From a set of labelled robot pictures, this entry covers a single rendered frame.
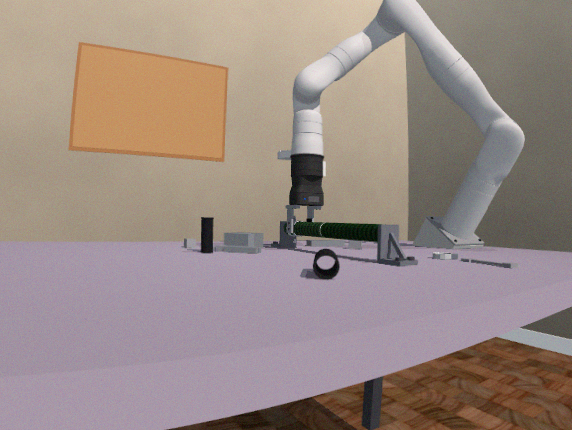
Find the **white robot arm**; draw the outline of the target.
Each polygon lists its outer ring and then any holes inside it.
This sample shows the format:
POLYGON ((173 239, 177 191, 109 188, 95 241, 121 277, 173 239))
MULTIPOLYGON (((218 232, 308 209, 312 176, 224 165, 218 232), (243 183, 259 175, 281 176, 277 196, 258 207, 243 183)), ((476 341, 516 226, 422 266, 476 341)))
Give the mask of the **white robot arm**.
POLYGON ((469 239, 520 155, 525 138, 518 124, 491 98, 472 67, 416 0, 383 0, 376 17, 365 29, 340 42, 296 76, 293 135, 305 132, 322 135, 323 90, 374 50, 404 33, 402 27, 418 46, 432 79, 487 137, 441 222, 450 234, 469 239))

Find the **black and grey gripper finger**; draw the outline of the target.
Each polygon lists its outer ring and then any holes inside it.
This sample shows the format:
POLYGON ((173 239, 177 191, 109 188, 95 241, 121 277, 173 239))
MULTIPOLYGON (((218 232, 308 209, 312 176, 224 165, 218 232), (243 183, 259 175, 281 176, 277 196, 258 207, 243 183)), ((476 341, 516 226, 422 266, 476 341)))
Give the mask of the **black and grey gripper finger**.
POLYGON ((320 210, 320 209, 322 209, 322 206, 307 206, 306 222, 314 222, 314 209, 320 210))
POLYGON ((286 205, 287 209, 287 233, 294 233, 294 209, 300 205, 286 205))

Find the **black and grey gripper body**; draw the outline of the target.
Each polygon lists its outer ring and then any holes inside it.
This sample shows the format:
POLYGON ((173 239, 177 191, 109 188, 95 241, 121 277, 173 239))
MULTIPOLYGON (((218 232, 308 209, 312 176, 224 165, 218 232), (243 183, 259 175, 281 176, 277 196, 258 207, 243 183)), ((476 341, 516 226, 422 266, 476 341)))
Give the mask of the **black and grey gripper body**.
POLYGON ((292 187, 289 205, 323 206, 323 140, 317 133, 296 133, 291 150, 277 153, 279 160, 291 160, 292 187), (291 156, 290 156, 291 155, 291 156))

